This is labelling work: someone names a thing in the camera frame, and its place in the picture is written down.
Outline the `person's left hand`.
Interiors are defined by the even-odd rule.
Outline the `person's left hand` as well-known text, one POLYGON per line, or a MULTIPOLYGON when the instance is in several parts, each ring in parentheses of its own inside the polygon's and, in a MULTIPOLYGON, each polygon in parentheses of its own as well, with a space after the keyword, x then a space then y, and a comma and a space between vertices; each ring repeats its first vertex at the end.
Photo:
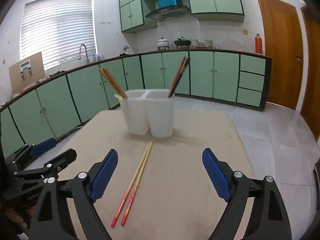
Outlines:
MULTIPOLYGON (((35 212, 35 209, 36 209, 36 205, 32 206, 28 209, 25 209, 25 213, 28 215, 29 219, 32 218, 32 216, 35 212)), ((21 216, 22 212, 16 212, 11 207, 6 207, 4 209, 4 213, 12 222, 20 223, 20 224, 25 222, 25 219, 21 216)))

